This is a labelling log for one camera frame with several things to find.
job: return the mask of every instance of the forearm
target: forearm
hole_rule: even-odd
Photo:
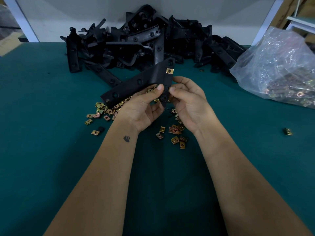
[[[196,138],[229,235],[312,235],[218,120]]]
[[[45,236],[122,235],[137,138],[138,133],[130,124],[116,120],[112,123]]]

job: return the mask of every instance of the green mat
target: green mat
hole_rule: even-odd
[[[110,127],[103,118],[85,126],[109,87],[91,71],[70,74],[65,53],[64,43],[24,43],[0,58],[0,235],[42,235],[104,139],[92,130]],[[203,69],[187,60],[174,74],[203,88],[240,149],[315,233],[315,110],[261,99]],[[138,73],[111,71],[122,80]],[[171,134],[155,136],[176,123],[170,115],[139,136],[124,235],[226,235],[193,135],[183,131],[185,150]]]

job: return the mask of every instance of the tattoo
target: tattoo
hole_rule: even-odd
[[[129,142],[129,139],[130,139],[130,137],[124,136],[124,140],[125,140],[126,142]]]

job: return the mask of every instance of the plastic bag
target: plastic bag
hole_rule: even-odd
[[[262,98],[315,108],[315,55],[294,31],[269,27],[230,73],[240,87]]]

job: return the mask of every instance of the metal clip on black plastic part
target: metal clip on black plastic part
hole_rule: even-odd
[[[174,65],[175,59],[168,58],[135,77],[122,82],[100,97],[108,108],[113,108],[119,102],[152,84],[163,84],[164,91],[159,99],[163,107],[165,107],[169,97],[168,88],[171,87],[173,80]]]

